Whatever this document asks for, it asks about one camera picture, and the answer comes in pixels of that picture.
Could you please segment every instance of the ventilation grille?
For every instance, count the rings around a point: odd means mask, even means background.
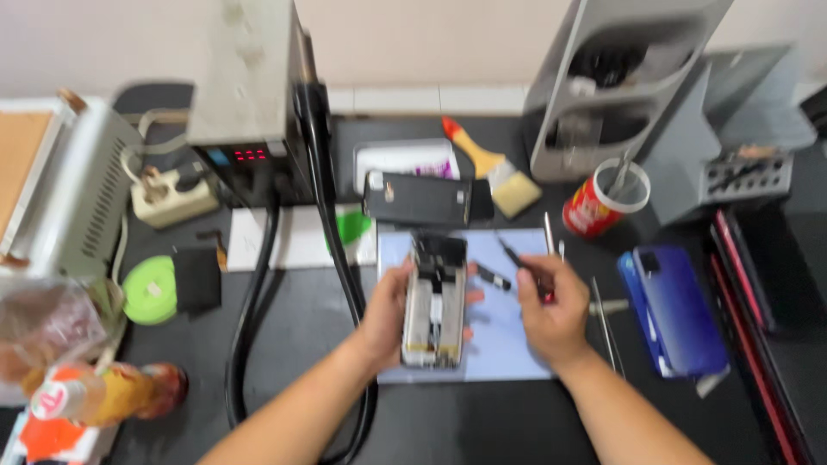
[[[118,186],[121,184],[124,176],[121,169],[121,151],[127,145],[120,137],[115,139],[112,144],[112,151],[106,160],[106,166],[103,170],[103,181],[98,189],[98,196],[95,199],[95,204],[92,208],[92,216],[89,219],[89,225],[86,227],[86,234],[84,235],[83,246],[80,251],[89,258],[98,257],[98,246],[103,237],[104,229],[109,220],[109,212],[115,206]]]

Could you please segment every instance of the disassembled smartphone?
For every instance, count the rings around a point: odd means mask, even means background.
[[[402,363],[406,367],[457,368],[465,318],[465,239],[413,235],[413,261],[405,302]]]

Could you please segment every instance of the red cup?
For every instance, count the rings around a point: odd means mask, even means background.
[[[619,200],[612,200],[604,194],[606,187],[614,181],[616,170],[609,169],[619,165],[619,158],[601,163],[594,174],[563,204],[563,224],[569,231],[581,237],[599,236],[625,215],[638,212],[646,206],[652,185],[643,168],[634,163],[629,165],[625,181],[625,185],[632,187],[631,191],[621,194]]]

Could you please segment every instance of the black desk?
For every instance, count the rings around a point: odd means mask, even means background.
[[[137,86],[122,94],[116,109],[143,113],[151,108],[182,108],[189,104],[190,94],[189,86]],[[516,156],[514,162],[526,167],[516,118],[459,118],[459,122],[482,146]],[[181,130],[154,128],[150,143]],[[351,182],[347,164],[357,142],[442,136],[438,118],[336,119],[333,132],[338,189],[343,194]],[[149,162],[165,169],[191,156],[194,154],[184,149],[152,157]],[[470,166],[468,161],[461,161],[464,172],[469,172]],[[565,231],[558,212],[575,188],[549,185],[543,200],[512,223],[498,216],[480,227],[538,227],[547,209],[555,218],[552,227],[556,238],[566,240],[566,257],[584,279],[596,276],[606,300],[624,297],[614,263],[621,252],[641,242],[681,244],[690,251],[696,269],[703,269],[703,232],[656,232],[657,222],[648,209],[600,240],[585,242],[573,237]],[[133,217],[124,271],[149,256],[171,253],[173,246],[194,245],[197,231],[219,228],[226,235],[229,226],[230,212],[226,209],[163,232],[155,232]],[[363,268],[361,274],[369,291],[375,284],[375,270]],[[161,360],[176,363],[190,375],[191,387],[182,408],[163,419],[127,421],[112,451],[111,463],[194,463],[227,434],[224,363],[248,279],[249,273],[223,277],[221,309],[195,319],[179,315],[158,327],[131,326],[122,360],[139,365]],[[251,410],[278,394],[352,331],[333,269],[289,271],[279,273],[276,279],[280,280],[279,289],[263,319],[247,368],[245,397]],[[629,381],[713,460],[720,464],[770,462],[737,372],[700,400],[691,383],[664,381],[649,368],[643,340],[630,312],[615,314],[610,320]],[[595,326],[590,325],[588,337],[602,350]],[[356,462],[598,463],[571,398],[558,381],[382,386],[372,432]]]

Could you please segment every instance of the hand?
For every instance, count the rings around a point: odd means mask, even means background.
[[[375,370],[381,371],[399,365],[402,355],[402,325],[405,316],[405,296],[408,277],[414,264],[405,259],[402,266],[390,268],[373,289],[365,309],[365,318],[354,333]],[[476,264],[467,268],[468,277],[476,274]],[[485,298],[481,290],[466,293],[466,305]],[[472,332],[465,328],[462,337],[470,339]]]
[[[518,299],[523,306],[523,326],[531,347],[559,371],[591,352],[586,341],[589,288],[557,255],[521,256],[528,268],[517,271]],[[555,302],[542,305],[537,279],[554,289]]]

